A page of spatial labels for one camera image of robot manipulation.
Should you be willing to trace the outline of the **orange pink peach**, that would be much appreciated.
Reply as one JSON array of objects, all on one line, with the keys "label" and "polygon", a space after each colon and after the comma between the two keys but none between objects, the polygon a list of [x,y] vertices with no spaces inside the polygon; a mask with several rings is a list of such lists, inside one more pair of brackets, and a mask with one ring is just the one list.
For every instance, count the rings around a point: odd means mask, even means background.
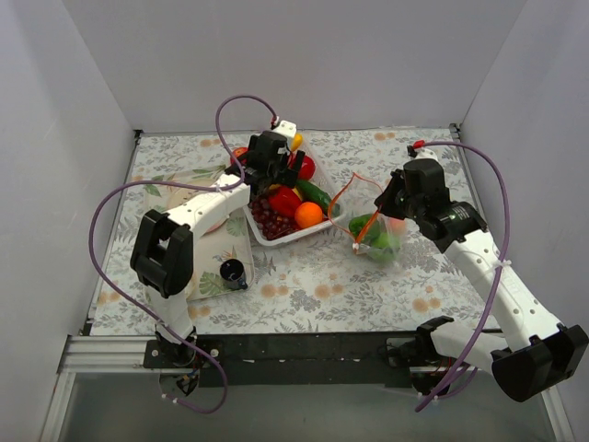
[{"label": "orange pink peach", "polygon": [[406,235],[407,225],[405,220],[399,220],[396,218],[388,219],[389,229],[393,235],[402,238]]}]

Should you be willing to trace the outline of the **clear zip top bag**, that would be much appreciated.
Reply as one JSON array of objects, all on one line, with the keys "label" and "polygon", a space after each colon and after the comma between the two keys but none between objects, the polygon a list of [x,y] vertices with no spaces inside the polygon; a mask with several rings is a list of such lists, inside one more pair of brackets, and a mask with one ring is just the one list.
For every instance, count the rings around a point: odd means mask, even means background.
[{"label": "clear zip top bag", "polygon": [[[393,262],[385,264],[377,263],[368,257],[367,252],[376,238],[372,240],[364,239],[364,234],[376,220],[380,225],[381,233],[387,232],[392,234],[388,225],[388,219],[390,217],[380,214],[375,206],[375,198],[383,190],[374,180],[365,178],[354,172],[346,184],[332,198],[327,217],[330,223],[348,239],[350,243],[349,248],[354,257],[381,267],[390,267],[394,265],[400,256],[404,237],[399,238],[400,250],[397,258]],[[355,238],[348,228],[349,222],[354,217],[364,214],[372,214],[372,217],[360,235]]]}]

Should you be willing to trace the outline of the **green bell pepper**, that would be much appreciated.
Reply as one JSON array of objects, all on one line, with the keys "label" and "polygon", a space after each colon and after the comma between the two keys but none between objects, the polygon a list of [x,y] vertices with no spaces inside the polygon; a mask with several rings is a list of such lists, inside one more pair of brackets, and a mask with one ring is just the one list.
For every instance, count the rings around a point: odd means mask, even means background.
[{"label": "green bell pepper", "polygon": [[[372,214],[364,214],[356,216],[350,220],[348,228],[355,238],[357,238],[360,235],[361,231],[368,224],[371,217]],[[377,238],[380,235],[380,233],[381,228],[378,221],[376,220],[372,223],[367,232],[364,234],[364,239],[372,240],[374,238]]]}]

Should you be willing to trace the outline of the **green toy watermelon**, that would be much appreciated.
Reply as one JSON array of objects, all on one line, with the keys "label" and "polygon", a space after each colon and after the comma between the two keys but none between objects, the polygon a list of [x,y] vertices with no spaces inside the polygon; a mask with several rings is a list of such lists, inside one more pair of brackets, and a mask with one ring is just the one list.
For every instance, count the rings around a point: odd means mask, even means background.
[{"label": "green toy watermelon", "polygon": [[393,262],[400,250],[400,240],[395,234],[381,233],[371,244],[368,257],[377,263]]}]

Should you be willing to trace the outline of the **red apple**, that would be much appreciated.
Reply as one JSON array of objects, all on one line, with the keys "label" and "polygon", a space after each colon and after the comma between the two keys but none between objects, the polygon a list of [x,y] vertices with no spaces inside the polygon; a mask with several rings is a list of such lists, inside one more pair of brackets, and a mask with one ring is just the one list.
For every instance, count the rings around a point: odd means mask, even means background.
[{"label": "red apple", "polygon": [[234,148],[232,150],[232,156],[230,158],[230,163],[234,164],[236,161],[238,161],[241,164],[245,164],[247,152],[248,152],[248,148],[246,146]]}]

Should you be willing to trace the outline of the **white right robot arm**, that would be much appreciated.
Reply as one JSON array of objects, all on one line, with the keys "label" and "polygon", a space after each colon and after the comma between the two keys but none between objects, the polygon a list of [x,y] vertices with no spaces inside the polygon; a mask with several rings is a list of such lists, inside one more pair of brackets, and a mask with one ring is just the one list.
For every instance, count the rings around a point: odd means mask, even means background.
[{"label": "white right robot arm", "polygon": [[391,174],[376,198],[382,215],[414,221],[420,232],[469,280],[501,336],[471,330],[448,316],[415,332],[418,358],[437,366],[448,356],[492,374],[512,400],[526,401],[570,378],[588,347],[579,325],[565,326],[530,292],[503,259],[487,223],[469,203],[451,199],[442,166],[417,158]]}]

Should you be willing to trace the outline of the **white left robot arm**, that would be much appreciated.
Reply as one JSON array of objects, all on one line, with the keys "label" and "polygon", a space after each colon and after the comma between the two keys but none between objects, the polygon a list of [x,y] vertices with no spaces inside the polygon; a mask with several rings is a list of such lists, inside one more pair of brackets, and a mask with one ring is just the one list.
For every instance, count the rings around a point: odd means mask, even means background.
[{"label": "white left robot arm", "polygon": [[296,126],[287,123],[249,139],[248,151],[234,160],[208,187],[166,212],[142,218],[130,259],[157,315],[159,351],[174,367],[195,359],[195,329],[184,290],[194,271],[194,245],[223,217],[249,204],[273,184],[295,186],[305,153],[293,149]]}]

